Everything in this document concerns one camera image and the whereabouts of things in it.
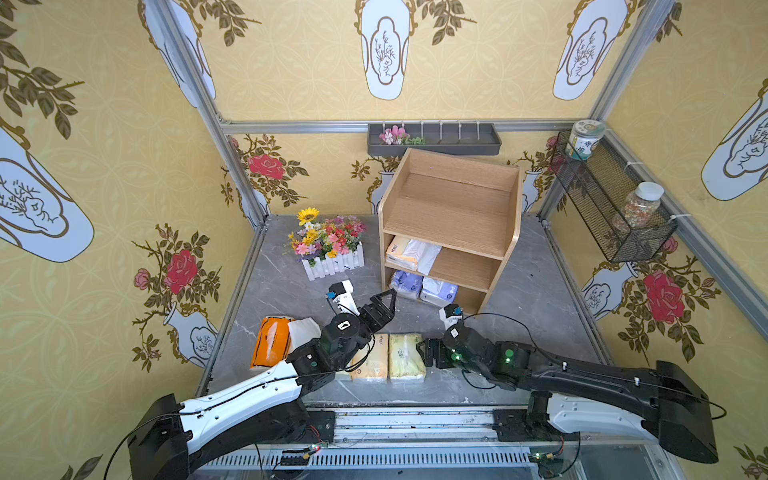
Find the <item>yellow green tissue pack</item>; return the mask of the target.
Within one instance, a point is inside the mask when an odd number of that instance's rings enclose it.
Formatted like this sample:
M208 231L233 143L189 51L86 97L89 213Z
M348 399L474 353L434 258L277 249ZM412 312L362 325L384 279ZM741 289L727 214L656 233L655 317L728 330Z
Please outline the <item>yellow green tissue pack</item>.
M393 384L423 383L426 367L417 345L423 341L420 333L389 336L388 375Z

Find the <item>beige orange tissue pack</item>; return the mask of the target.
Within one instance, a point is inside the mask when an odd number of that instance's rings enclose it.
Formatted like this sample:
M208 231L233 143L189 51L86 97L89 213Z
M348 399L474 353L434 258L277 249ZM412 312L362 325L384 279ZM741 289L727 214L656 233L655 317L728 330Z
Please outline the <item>beige orange tissue pack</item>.
M378 333L371 351L364 347L358 351L350 362L350 367L357 368L350 372L353 382L385 383L388 379L389 335Z

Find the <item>pale orange tissue pack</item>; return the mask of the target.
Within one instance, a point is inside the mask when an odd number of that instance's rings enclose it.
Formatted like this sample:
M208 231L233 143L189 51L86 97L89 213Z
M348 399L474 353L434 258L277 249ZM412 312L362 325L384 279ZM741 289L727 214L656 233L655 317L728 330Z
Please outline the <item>pale orange tissue pack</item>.
M441 250L439 245L396 235L386 250L385 258L398 267L429 275Z

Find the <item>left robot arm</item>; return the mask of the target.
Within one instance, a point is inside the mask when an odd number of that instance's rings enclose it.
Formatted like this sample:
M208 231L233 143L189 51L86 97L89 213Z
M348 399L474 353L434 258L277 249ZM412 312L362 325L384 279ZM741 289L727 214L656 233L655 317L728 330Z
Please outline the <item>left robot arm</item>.
M250 444L302 434L309 420L302 396L349 369L357 352L393 320L397 293L343 310L321 334L263 373L206 396L157 399L126 436L135 479L186 479L195 470Z

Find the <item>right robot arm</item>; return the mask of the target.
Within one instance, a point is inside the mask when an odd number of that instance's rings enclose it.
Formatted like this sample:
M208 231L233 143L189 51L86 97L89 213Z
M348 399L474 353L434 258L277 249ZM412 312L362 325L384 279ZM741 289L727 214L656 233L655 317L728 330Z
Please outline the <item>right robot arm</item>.
M491 342L458 323L441 339L419 342L428 367L460 368L501 389L574 395L642 418L642 428L669 453L689 461L719 460L709 397L678 365L620 368L551 354L535 345Z

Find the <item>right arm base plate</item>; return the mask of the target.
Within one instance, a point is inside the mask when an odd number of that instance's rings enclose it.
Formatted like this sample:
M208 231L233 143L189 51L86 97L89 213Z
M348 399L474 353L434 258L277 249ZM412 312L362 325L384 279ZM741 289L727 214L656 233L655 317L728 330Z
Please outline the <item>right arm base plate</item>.
M497 409L492 413L492 429L500 442L545 439L536 417L521 409Z

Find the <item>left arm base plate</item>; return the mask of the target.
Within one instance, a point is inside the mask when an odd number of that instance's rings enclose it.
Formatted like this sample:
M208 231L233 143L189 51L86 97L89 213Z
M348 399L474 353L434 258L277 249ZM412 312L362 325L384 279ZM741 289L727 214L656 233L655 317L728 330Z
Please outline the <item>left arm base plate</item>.
M299 443L333 443L336 426L336 412L333 410L309 410L308 420L300 429Z

